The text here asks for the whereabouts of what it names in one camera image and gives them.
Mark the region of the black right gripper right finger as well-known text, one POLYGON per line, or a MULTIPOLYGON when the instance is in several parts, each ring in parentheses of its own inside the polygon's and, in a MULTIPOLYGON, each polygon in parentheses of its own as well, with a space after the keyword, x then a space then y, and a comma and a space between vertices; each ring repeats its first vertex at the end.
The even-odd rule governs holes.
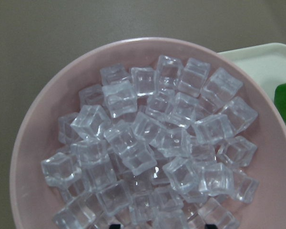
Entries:
POLYGON ((205 229, 217 229, 215 224, 205 224, 205 229))

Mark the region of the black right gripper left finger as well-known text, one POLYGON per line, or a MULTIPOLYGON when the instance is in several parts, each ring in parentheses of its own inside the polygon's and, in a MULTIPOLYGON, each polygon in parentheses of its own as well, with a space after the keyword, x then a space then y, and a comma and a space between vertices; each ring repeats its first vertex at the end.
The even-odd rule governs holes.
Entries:
POLYGON ((121 224, 112 224, 111 229, 121 229, 121 224))

